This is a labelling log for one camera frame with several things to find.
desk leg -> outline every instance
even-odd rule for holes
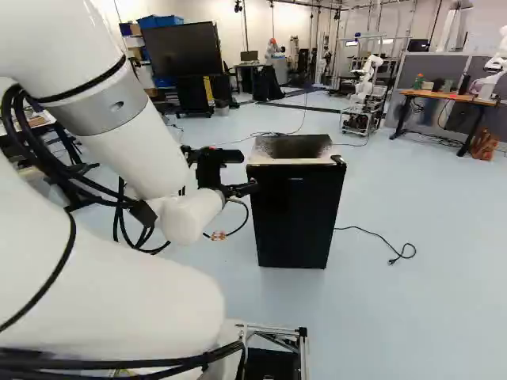
[[[237,71],[236,71],[236,89],[238,89],[238,93],[241,93],[241,90],[239,89],[239,76]]]
[[[482,118],[484,117],[484,112],[486,107],[483,105],[478,105],[479,113],[477,120],[475,121],[474,126],[472,127],[470,133],[467,136],[467,139],[459,149],[458,153],[456,154],[458,157],[464,156],[468,150],[470,149],[470,143],[472,142],[472,139],[474,138],[475,134],[477,133],[479,125],[481,125]]]
[[[396,127],[396,132],[393,133],[391,136],[389,136],[390,140],[397,139],[399,136],[404,135],[408,131],[406,129],[403,129],[403,123],[405,123],[405,118],[407,113],[409,113],[410,110],[410,102],[412,101],[414,97],[408,97],[405,96],[405,103],[403,104],[402,111],[400,112],[398,126]]]

black speaker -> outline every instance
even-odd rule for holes
[[[459,88],[458,94],[464,95],[468,92],[468,86],[470,85],[471,76],[466,74],[463,76],[463,81],[461,82],[461,87]]]

table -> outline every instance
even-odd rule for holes
[[[248,88],[245,89],[244,78],[245,75],[243,75],[243,71],[241,74],[241,87],[243,89],[244,93],[254,93],[254,68],[255,67],[264,67],[266,66],[264,63],[240,63],[239,65],[234,65],[234,69],[236,70],[236,73],[238,73],[240,70],[249,70],[250,71],[250,91],[248,91]]]
[[[467,136],[467,139],[459,149],[457,156],[462,157],[465,155],[466,152],[468,152],[468,149],[470,148],[470,143],[472,139],[475,136],[475,133],[478,130],[478,126],[481,123],[482,118],[484,117],[484,112],[486,111],[486,107],[496,107],[498,105],[498,101],[485,101],[483,99],[478,99],[474,95],[465,94],[465,95],[458,95],[458,93],[436,93],[427,89],[405,89],[403,91],[400,91],[400,94],[405,95],[405,103],[403,104],[402,111],[400,112],[400,117],[398,121],[398,126],[396,127],[396,132],[393,133],[389,139],[394,140],[397,139],[399,136],[404,135],[409,130],[403,128],[403,124],[405,123],[406,115],[410,109],[410,102],[412,99],[416,97],[425,97],[429,99],[439,99],[439,100],[450,100],[450,101],[457,101],[458,103],[467,103],[469,105],[475,105],[478,110],[479,114],[477,117],[477,120],[475,121],[474,126],[470,130],[470,133]]]

bottle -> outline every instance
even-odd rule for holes
[[[414,82],[414,89],[421,89],[422,88],[422,82],[425,80],[425,77],[423,74],[419,73],[417,75],[417,78],[415,78]]]

wooden desk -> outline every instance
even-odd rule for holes
[[[409,132],[408,129],[403,128],[403,124],[405,123],[406,115],[408,114],[410,109],[410,102],[412,101],[412,99],[416,97],[456,101],[458,103],[467,103],[469,105],[475,105],[478,108],[479,110],[478,118],[475,121],[475,124],[472,127],[470,133],[468,134],[467,140],[463,143],[463,145],[459,149],[457,154],[458,157],[462,157],[465,155],[466,152],[468,152],[470,143],[478,130],[478,126],[481,123],[482,118],[484,117],[486,107],[496,107],[498,105],[498,101],[484,101],[483,99],[477,99],[474,95],[470,94],[458,95],[458,93],[439,93],[427,89],[404,89],[403,91],[400,91],[400,94],[405,95],[405,103],[403,104],[402,111],[400,112],[396,132],[389,137],[389,139],[391,140],[397,139],[399,136],[402,136],[405,133]]]

